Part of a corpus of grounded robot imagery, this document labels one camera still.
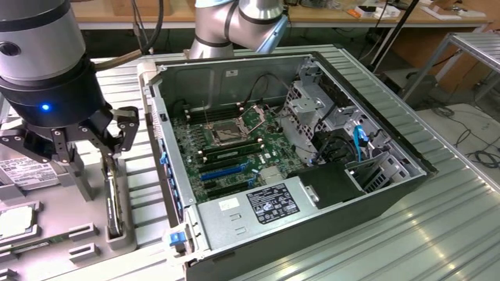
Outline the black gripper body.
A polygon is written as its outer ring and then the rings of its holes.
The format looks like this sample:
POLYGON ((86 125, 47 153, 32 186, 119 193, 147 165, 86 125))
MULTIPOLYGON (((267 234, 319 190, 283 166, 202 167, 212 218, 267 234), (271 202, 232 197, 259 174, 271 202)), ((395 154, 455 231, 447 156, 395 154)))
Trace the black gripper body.
POLYGON ((2 78, 2 94, 23 120, 38 127, 67 127, 98 115, 112 118, 90 60, 46 80, 2 78))

